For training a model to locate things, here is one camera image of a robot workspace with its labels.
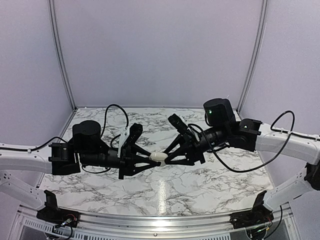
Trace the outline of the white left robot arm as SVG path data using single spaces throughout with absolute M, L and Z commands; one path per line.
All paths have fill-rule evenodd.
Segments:
M 42 210 L 53 223 L 63 219 L 63 211 L 57 207 L 56 197 L 45 190 L 13 177 L 11 170 L 32 171 L 53 176 L 80 173 L 81 167 L 117 169 L 118 178 L 132 177 L 145 170 L 161 166 L 167 154 L 150 153 L 136 145 L 143 126 L 133 124 L 120 135 L 117 150 L 110 148 L 101 138 L 101 125 L 85 120 L 72 127 L 68 142 L 49 141 L 43 146 L 21 148 L 19 145 L 0 146 L 0 190 L 22 201 L 35 210 Z

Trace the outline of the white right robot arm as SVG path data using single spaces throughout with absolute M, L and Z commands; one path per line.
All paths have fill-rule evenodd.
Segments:
M 208 129 L 203 130 L 196 124 L 185 124 L 176 114 L 168 118 L 170 124 L 177 129 L 178 136 L 164 151 L 167 154 L 167 165 L 193 166 L 195 162 L 204 163 L 204 152 L 222 146 L 242 149 L 250 152 L 274 153 L 267 162 L 245 170 L 258 170 L 278 156 L 284 155 L 306 162 L 303 170 L 286 180 L 273 190 L 259 193 L 248 212 L 247 219 L 258 224 L 267 213 L 276 210 L 282 204 L 301 195 L 320 189 L 320 137 L 296 133 L 292 128 L 285 130 L 274 124 L 266 124 L 259 120 L 245 118 L 237 121 L 231 103 L 227 98 L 214 98 L 203 105 L 204 118 Z

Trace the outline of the white oval charging case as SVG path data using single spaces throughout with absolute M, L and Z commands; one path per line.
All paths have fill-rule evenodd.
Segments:
M 155 162 L 160 162 L 160 167 L 164 167 L 166 165 L 165 160 L 168 155 L 164 152 L 152 152 L 149 156 L 149 159 Z

